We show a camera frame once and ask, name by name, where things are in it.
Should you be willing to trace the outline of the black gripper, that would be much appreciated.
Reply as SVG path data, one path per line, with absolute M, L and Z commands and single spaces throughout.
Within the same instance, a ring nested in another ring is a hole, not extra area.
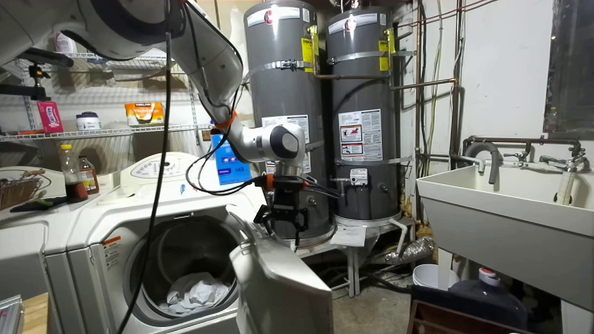
M 254 218 L 256 225 L 282 238 L 297 238 L 308 229 L 308 210 L 299 201 L 306 188 L 303 179 L 264 175 L 256 179 L 256 186 L 265 197 Z

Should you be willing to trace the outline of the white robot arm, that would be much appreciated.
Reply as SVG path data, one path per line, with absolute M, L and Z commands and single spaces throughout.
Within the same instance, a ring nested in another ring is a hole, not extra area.
M 0 0 L 2 66 L 54 34 L 111 62 L 130 62 L 152 49 L 167 51 L 243 162 L 295 166 L 304 158 L 297 125 L 251 129 L 234 119 L 232 99 L 243 81 L 243 60 L 189 0 Z

